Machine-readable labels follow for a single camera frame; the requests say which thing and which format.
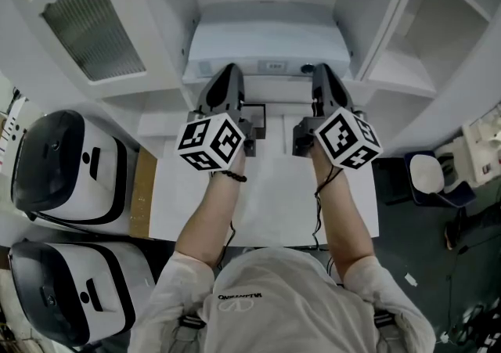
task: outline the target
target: white table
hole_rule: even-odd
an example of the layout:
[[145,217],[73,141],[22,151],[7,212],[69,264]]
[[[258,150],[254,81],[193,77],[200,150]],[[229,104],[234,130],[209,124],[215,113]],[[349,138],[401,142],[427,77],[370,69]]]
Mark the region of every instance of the white table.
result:
[[[257,141],[257,156],[247,158],[245,175],[233,225],[232,246],[271,247],[313,245],[316,225],[315,174],[311,159],[293,157],[288,141],[296,117],[268,119],[267,139]],[[174,155],[175,141],[165,144],[157,162],[150,213],[150,237],[177,240],[195,211],[209,181],[182,158]],[[346,171],[355,204],[372,237],[379,236],[373,171],[366,165]],[[323,228],[317,233],[326,243]]]

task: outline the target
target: white cabinet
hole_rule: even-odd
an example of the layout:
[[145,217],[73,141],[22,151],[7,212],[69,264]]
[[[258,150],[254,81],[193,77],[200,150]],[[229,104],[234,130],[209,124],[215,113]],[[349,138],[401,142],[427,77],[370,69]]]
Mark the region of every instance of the white cabinet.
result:
[[[209,7],[249,2],[327,9],[351,56],[344,83],[387,143],[474,54],[501,0],[13,1],[75,87],[161,157],[165,141],[176,135],[208,82],[186,68],[196,26]],[[308,76],[255,75],[245,82],[247,101],[272,103],[276,115],[310,110]]]

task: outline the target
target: frosted glass panel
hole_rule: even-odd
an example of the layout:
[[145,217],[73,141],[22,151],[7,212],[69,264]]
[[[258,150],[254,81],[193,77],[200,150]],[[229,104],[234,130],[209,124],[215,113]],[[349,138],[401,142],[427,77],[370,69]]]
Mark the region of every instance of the frosted glass panel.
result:
[[110,0],[57,0],[42,16],[90,80],[146,70]]

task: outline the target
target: dark floor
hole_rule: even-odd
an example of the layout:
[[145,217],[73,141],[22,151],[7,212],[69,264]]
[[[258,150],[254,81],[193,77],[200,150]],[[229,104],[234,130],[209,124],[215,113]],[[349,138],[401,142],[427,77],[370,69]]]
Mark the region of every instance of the dark floor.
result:
[[[499,184],[500,182],[493,182],[477,189],[477,201],[468,207],[468,213],[474,214],[493,204]],[[456,340],[457,331],[462,329],[460,324],[463,314],[477,304],[490,305],[499,296],[501,237],[477,247],[472,246],[501,233],[501,226],[475,230],[454,251],[448,251],[445,249],[444,227],[447,221],[454,219],[456,210],[417,207],[409,201],[392,206],[378,202],[378,212],[380,236],[373,241],[381,264],[428,317],[437,336],[449,331],[451,340]],[[142,241],[141,244],[150,260],[153,258],[151,261],[157,263],[155,267],[158,273],[168,257],[167,252],[172,250],[173,243]],[[464,245],[472,248],[465,254],[457,255]],[[225,261],[241,251],[241,248],[229,247]],[[327,252],[314,255],[323,264],[326,264],[329,257]],[[452,274],[452,294],[449,294],[448,275],[452,273],[456,259],[456,268]],[[405,280],[407,273],[417,281],[417,286],[411,286]],[[476,349],[472,343],[464,347],[449,343],[438,344],[436,351]]]

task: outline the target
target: cabinet door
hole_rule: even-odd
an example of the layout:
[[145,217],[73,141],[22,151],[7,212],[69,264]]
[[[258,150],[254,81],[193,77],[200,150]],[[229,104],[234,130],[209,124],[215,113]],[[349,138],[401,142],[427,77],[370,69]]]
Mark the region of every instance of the cabinet door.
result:
[[103,98],[177,88],[146,0],[14,0],[61,71]]

